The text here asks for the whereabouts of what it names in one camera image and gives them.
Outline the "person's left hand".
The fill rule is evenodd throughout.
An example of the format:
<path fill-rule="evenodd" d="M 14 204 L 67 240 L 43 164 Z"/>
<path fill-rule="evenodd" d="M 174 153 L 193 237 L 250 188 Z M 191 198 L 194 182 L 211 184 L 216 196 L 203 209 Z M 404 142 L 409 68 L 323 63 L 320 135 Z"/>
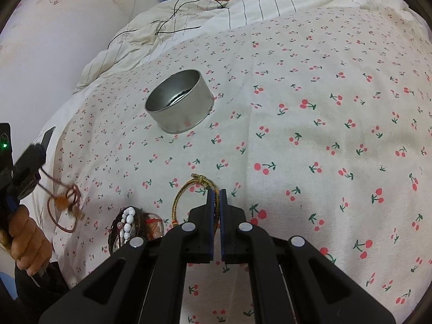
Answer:
<path fill-rule="evenodd" d="M 20 270 L 33 276 L 48 266 L 52 245 L 30 217 L 27 207 L 18 207 L 9 220 L 8 232 L 12 237 L 11 255 Z"/>

